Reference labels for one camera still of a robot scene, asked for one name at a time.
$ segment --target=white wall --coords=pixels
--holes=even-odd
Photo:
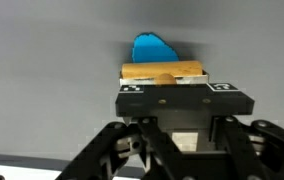
[[[0,153],[72,159],[116,120],[118,71],[146,31],[253,96],[245,122],[284,126],[282,0],[2,0]]]

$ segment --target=screw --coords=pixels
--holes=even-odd
[[[256,175],[250,175],[248,176],[248,180],[262,180],[262,179]]]
[[[266,122],[263,122],[263,121],[258,122],[258,125],[261,126],[261,127],[266,127],[266,126],[268,126],[268,125],[266,124]]]
[[[165,99],[160,99],[159,100],[159,104],[166,104],[166,100]]]
[[[147,123],[149,123],[150,122],[150,120],[149,119],[143,119],[143,121],[142,121],[144,124],[147,124]]]
[[[203,99],[202,102],[205,103],[205,104],[210,104],[211,100],[210,99]]]
[[[225,120],[228,121],[228,122],[233,122],[234,121],[234,119],[232,117],[226,117]]]
[[[122,127],[122,124],[121,123],[116,123],[115,125],[114,125],[114,128],[115,129],[120,129]]]
[[[185,176],[183,178],[183,180],[195,180],[195,179],[193,177],[191,177],[191,176]]]

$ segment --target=yellow object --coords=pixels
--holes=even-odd
[[[161,74],[154,78],[155,84],[157,85],[168,85],[168,84],[176,84],[175,78],[170,74]]]
[[[156,78],[162,74],[173,77],[202,75],[202,64],[199,61],[179,61],[165,63],[123,64],[123,79]]]

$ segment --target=white surface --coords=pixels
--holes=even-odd
[[[283,0],[0,0],[0,153],[71,160],[115,117],[119,70],[153,31],[284,127]]]
[[[60,171],[0,166],[0,175],[2,175],[5,180],[54,180],[60,173]],[[113,180],[136,179],[114,177]]]
[[[198,133],[174,132],[172,140],[180,151],[195,152],[198,142]]]

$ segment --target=blue foam piece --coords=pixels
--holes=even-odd
[[[133,63],[179,61],[176,52],[155,34],[142,34],[135,38],[132,48]]]

